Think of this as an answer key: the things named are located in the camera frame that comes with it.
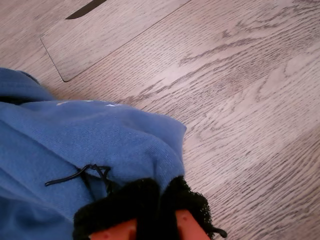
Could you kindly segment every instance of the black object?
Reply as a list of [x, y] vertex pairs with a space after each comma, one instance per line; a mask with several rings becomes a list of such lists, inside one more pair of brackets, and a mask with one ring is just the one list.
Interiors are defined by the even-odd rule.
[[103, 4], [105, 1], [107, 1], [107, 0], [93, 0], [93, 1], [89, 2], [87, 5], [80, 8], [79, 10], [72, 13], [70, 16], [68, 16], [66, 18], [66, 20], [80, 18], [80, 17], [86, 15], [87, 13], [89, 13], [90, 11], [92, 11], [93, 9], [95, 9], [96, 7]]
[[207, 199], [192, 192], [183, 176], [171, 181], [160, 195], [158, 184], [140, 179], [118, 192], [82, 207], [74, 215], [74, 240], [89, 240], [92, 233], [131, 219], [137, 220], [136, 240], [179, 240], [176, 210], [189, 210], [209, 238], [227, 233], [212, 225]]

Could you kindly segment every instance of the black cord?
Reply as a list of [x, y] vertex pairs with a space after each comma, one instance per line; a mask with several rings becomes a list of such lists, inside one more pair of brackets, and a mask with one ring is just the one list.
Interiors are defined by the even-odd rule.
[[97, 173], [99, 174], [99, 176], [101, 177], [101, 180], [103, 181], [103, 183], [105, 185], [106, 193], [108, 195], [111, 194], [112, 193], [112, 184], [111, 184], [112, 182], [107, 177], [108, 172], [111, 170], [111, 168], [108, 167], [108, 166], [97, 166], [96, 164], [85, 165], [80, 171], [78, 171], [77, 173], [75, 173], [75, 174], [73, 174], [71, 176], [67, 176], [67, 177], [64, 177], [64, 178], [48, 181], [44, 185], [46, 187], [48, 187], [50, 185], [60, 184], [60, 183], [75, 179], [75, 178], [81, 176], [82, 173], [84, 173], [87, 169], [92, 169], [92, 170], [96, 170], [97, 171]]

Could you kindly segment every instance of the orange plastic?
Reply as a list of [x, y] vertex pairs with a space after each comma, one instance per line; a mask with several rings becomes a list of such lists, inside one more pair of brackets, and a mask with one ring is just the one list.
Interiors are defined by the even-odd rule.
[[[180, 240], [210, 240], [188, 210], [178, 210], [175, 215]], [[89, 237], [91, 240], [135, 240], [136, 233], [137, 220], [132, 219], [107, 230], [95, 232]]]
[[180, 240], [210, 240], [188, 210], [175, 212]]
[[137, 233], [137, 220], [123, 222], [107, 230], [95, 232], [89, 237], [91, 240], [135, 240]]

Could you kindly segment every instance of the blue cloth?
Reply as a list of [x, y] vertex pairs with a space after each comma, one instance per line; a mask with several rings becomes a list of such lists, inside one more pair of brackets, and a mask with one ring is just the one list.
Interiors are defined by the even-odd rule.
[[[184, 174], [186, 127], [168, 116], [107, 101], [56, 100], [30, 75], [6, 68], [0, 68], [0, 99], [1, 240], [72, 239], [73, 215], [93, 198], [80, 177], [45, 182], [87, 164], [111, 167], [108, 177], [119, 186], [152, 178], [162, 191]], [[91, 185], [103, 198], [96, 177]]]

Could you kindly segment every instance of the wooden floor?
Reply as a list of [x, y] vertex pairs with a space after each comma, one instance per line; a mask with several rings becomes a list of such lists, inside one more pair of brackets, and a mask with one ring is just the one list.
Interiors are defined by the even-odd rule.
[[228, 239], [319, 240], [320, 0], [108, 0], [65, 20], [88, 2], [0, 1], [0, 66], [186, 124], [186, 179]]

